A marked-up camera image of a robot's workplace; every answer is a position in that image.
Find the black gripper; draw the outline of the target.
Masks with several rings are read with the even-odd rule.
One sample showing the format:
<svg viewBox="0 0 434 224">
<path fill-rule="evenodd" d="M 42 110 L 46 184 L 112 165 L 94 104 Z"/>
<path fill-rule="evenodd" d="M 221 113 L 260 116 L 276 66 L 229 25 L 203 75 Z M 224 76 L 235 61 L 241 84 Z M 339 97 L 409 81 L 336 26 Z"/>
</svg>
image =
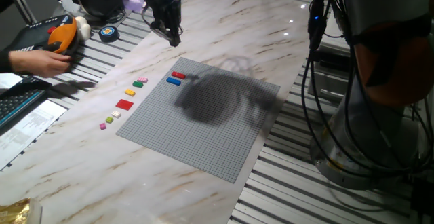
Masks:
<svg viewBox="0 0 434 224">
<path fill-rule="evenodd" d="M 151 30 L 158 36 L 172 35 L 170 45 L 176 47 L 180 43 L 180 1 L 179 0 L 145 0 L 146 5 L 152 9 L 154 21 Z M 170 20 L 170 29 L 165 27 L 163 21 Z"/>
</svg>

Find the person's bare hand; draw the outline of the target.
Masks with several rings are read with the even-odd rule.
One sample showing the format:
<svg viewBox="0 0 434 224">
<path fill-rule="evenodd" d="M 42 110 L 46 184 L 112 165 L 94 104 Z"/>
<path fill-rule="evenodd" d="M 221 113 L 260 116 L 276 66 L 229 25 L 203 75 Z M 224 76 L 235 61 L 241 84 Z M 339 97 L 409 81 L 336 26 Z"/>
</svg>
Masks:
<svg viewBox="0 0 434 224">
<path fill-rule="evenodd" d="M 55 77 L 70 67 L 71 57 L 45 50 L 9 53 L 12 70 L 16 73 L 28 73 L 39 77 Z"/>
</svg>

